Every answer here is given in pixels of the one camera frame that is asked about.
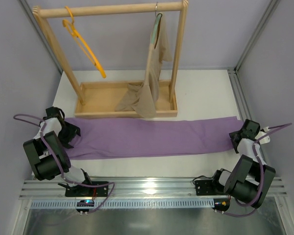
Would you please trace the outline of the wooden clothes rack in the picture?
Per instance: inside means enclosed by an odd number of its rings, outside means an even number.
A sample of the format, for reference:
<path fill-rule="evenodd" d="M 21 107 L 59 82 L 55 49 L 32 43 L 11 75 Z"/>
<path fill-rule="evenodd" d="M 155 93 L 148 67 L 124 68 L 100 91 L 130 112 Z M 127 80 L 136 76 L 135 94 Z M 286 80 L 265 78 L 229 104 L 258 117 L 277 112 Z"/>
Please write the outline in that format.
<path fill-rule="evenodd" d="M 189 2 L 187 0 L 178 2 L 74 7 L 71 10 L 66 10 L 65 8 L 42 9 L 39 6 L 34 6 L 32 8 L 33 16 L 43 32 L 51 51 L 55 54 L 57 61 L 60 63 L 64 74 L 68 78 L 77 95 L 74 115 L 80 118 L 137 118 L 138 114 L 134 111 L 116 112 L 114 111 L 114 107 L 117 105 L 118 101 L 120 101 L 122 95 L 125 94 L 128 85 L 141 85 L 141 82 L 97 81 L 79 83 L 51 26 L 48 23 L 49 18 L 178 11 L 179 22 L 171 79 L 160 80 L 160 100 L 156 102 L 156 117 L 170 118 L 177 116 L 178 112 L 175 85 L 188 6 Z"/>

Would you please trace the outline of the left aluminium frame post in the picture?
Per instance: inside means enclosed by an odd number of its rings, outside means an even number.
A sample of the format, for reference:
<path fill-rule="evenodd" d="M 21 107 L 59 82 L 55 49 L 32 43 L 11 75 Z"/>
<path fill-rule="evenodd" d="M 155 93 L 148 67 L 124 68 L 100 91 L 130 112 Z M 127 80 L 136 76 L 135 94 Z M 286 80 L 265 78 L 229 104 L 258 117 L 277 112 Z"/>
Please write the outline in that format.
<path fill-rule="evenodd" d="M 49 46 L 42 30 L 40 29 L 36 19 L 34 18 L 34 15 L 32 13 L 32 10 L 28 4 L 28 2 L 26 0 L 17 0 L 18 4 L 20 5 L 21 9 L 23 10 L 23 12 L 25 13 L 27 19 L 29 20 L 29 22 L 31 23 L 31 25 L 34 28 L 34 31 L 37 33 L 40 42 L 42 43 L 43 47 L 47 50 L 50 58 L 52 59 L 54 65 L 56 66 L 58 72 L 60 73 L 60 75 L 63 73 L 63 69 L 60 66 L 60 63 L 58 62 L 55 54 L 53 53 L 51 47 Z"/>

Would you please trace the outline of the beige trousers on hanger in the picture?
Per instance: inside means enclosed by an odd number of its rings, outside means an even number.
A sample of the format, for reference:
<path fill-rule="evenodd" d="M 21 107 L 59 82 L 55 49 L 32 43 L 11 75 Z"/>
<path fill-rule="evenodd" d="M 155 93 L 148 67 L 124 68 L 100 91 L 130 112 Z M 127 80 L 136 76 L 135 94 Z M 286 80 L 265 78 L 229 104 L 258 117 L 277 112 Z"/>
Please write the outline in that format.
<path fill-rule="evenodd" d="M 141 85 L 128 84 L 127 92 L 115 108 L 117 112 L 135 111 L 143 118 L 155 117 L 163 61 L 172 61 L 164 13 L 159 24 L 156 47 L 149 43 L 145 78 Z"/>

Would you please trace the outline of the right aluminium frame post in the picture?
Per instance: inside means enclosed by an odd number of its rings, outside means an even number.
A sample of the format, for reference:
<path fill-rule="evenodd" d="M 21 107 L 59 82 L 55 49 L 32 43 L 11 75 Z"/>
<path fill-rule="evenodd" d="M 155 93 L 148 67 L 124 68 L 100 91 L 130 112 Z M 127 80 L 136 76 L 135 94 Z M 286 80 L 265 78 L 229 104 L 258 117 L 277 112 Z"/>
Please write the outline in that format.
<path fill-rule="evenodd" d="M 238 73 L 246 58 L 250 54 L 251 50 L 254 48 L 256 42 L 260 38 L 262 32 L 264 31 L 266 25 L 270 21 L 270 18 L 274 14 L 276 8 L 278 7 L 281 0 L 270 0 L 268 6 L 266 7 L 264 13 L 262 14 L 259 22 L 257 23 L 246 47 L 244 48 L 237 65 L 234 68 L 235 73 Z"/>

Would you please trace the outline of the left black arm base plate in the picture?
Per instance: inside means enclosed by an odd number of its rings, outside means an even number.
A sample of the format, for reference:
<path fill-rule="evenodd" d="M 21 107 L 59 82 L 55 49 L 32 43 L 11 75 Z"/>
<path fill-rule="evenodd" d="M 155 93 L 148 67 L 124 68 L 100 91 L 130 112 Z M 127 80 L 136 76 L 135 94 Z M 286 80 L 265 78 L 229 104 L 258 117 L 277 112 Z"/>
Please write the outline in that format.
<path fill-rule="evenodd" d="M 108 195 L 109 186 L 102 186 L 107 184 L 107 181 L 92 181 L 92 185 L 96 188 L 84 187 L 84 186 L 65 186 L 66 197 L 106 197 Z"/>

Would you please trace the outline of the green hanger with metal hook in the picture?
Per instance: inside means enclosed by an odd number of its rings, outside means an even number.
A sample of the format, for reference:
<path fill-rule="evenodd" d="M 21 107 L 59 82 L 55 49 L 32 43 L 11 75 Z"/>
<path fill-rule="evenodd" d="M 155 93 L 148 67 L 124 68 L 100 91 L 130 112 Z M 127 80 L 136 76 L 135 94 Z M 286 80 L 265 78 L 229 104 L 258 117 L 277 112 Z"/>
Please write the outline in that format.
<path fill-rule="evenodd" d="M 151 32 L 151 37 L 150 37 L 150 43 L 153 44 L 154 47 L 156 47 L 156 44 L 157 44 L 158 29 L 159 29 L 159 24 L 162 18 L 162 13 L 158 13 L 157 9 L 158 9 L 158 2 L 155 5 L 155 22 L 154 22 L 153 30 Z"/>

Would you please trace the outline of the aluminium mounting rail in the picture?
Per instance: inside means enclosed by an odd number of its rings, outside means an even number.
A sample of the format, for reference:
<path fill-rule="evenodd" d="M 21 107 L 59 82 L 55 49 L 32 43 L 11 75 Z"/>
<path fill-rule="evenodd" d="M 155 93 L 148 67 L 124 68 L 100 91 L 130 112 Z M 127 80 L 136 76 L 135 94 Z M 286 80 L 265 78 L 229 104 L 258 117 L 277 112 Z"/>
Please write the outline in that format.
<path fill-rule="evenodd" d="M 195 197 L 192 178 L 187 177 L 93 177 L 93 181 L 114 182 L 113 197 Z M 59 180 L 25 180 L 19 198 L 63 198 Z"/>

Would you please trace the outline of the orange plastic hanger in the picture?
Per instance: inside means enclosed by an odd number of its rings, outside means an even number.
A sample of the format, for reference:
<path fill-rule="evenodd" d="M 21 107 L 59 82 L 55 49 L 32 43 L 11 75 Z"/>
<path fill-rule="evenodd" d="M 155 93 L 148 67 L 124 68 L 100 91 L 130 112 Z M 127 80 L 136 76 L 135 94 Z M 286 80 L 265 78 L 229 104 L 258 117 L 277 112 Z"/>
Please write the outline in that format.
<path fill-rule="evenodd" d="M 95 54 L 87 44 L 87 42 L 84 40 L 84 38 L 80 35 L 78 30 L 75 28 L 74 25 L 74 16 L 68 6 L 65 6 L 65 9 L 67 10 L 71 20 L 63 19 L 62 25 L 66 30 L 69 32 L 71 37 L 74 39 L 74 41 L 77 43 L 77 45 L 81 48 L 81 50 L 84 52 L 84 54 L 87 56 L 89 61 L 92 63 L 93 66 L 96 67 L 96 69 L 101 74 L 102 78 L 106 78 L 106 73 L 99 62 L 99 60 L 96 58 Z"/>

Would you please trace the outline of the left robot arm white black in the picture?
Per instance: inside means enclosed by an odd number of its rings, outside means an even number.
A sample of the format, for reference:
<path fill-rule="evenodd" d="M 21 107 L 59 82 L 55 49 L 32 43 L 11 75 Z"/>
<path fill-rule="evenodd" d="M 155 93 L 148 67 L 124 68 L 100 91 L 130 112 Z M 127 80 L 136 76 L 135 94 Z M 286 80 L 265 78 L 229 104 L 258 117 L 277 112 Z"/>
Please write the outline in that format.
<path fill-rule="evenodd" d="M 81 136 L 80 128 L 66 122 L 64 112 L 53 106 L 46 109 L 45 117 L 36 119 L 37 135 L 23 144 L 36 179 L 53 180 L 60 176 L 64 183 L 58 185 L 66 189 L 65 196 L 91 196 L 96 190 L 91 187 L 90 177 L 83 169 L 73 167 L 66 153 L 73 148 L 73 138 Z"/>

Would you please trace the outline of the purple trousers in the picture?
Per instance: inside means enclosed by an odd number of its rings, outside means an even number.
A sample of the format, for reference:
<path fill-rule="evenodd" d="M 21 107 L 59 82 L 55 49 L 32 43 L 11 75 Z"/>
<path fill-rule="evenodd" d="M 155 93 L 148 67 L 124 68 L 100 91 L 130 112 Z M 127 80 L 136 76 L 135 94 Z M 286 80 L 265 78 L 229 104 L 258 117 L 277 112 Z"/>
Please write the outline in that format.
<path fill-rule="evenodd" d="M 233 148 L 229 133 L 243 125 L 236 117 L 152 121 L 136 118 L 67 118 L 81 135 L 66 152 L 72 160 L 208 154 Z"/>

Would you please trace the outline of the aluminium frame post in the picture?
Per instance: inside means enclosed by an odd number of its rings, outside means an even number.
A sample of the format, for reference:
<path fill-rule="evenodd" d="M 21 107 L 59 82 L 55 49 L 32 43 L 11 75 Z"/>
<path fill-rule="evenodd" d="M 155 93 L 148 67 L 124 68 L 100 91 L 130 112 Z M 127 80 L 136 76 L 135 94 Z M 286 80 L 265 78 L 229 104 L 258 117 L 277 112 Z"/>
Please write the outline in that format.
<path fill-rule="evenodd" d="M 54 65 L 56 66 L 58 72 L 60 73 L 60 75 L 63 73 L 63 69 L 60 66 L 60 63 L 58 62 L 55 54 L 53 53 L 51 47 L 49 46 L 42 30 L 40 29 L 36 19 L 34 18 L 34 15 L 32 13 L 32 10 L 28 4 L 28 2 L 26 0 L 17 0 L 18 4 L 20 5 L 21 9 L 23 10 L 23 12 L 25 13 L 27 19 L 29 20 L 29 22 L 31 23 L 31 25 L 34 28 L 34 31 L 37 33 L 40 42 L 42 43 L 43 47 L 47 50 L 50 58 L 52 59 Z"/>
<path fill-rule="evenodd" d="M 246 58 L 250 54 L 251 50 L 254 48 L 256 42 L 260 38 L 262 32 L 264 31 L 266 25 L 270 21 L 270 18 L 274 14 L 276 8 L 278 7 L 281 0 L 270 0 L 268 6 L 266 7 L 264 13 L 262 14 L 259 22 L 257 23 L 246 47 L 244 48 L 237 65 L 234 68 L 235 73 L 238 73 Z"/>

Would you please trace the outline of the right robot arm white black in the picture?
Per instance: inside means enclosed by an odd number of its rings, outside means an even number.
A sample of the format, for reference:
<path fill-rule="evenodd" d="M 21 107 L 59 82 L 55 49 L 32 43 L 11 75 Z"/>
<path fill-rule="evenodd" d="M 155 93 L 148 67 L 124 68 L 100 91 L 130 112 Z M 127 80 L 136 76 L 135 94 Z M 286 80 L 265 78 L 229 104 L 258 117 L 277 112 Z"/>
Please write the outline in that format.
<path fill-rule="evenodd" d="M 241 206 L 259 208 L 275 177 L 275 169 L 268 166 L 260 152 L 260 124 L 246 119 L 240 130 L 229 134 L 240 158 L 233 171 L 217 170 L 212 186 L 217 194 L 234 197 Z"/>

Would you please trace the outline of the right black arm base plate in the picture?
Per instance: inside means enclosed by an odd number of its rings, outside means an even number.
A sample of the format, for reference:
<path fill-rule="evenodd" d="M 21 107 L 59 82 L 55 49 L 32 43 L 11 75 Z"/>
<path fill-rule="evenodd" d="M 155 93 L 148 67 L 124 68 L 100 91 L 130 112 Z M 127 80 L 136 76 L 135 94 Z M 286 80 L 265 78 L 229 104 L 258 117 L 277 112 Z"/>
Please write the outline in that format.
<path fill-rule="evenodd" d="M 224 186 L 215 180 L 195 180 L 194 186 L 197 196 L 225 195 Z"/>

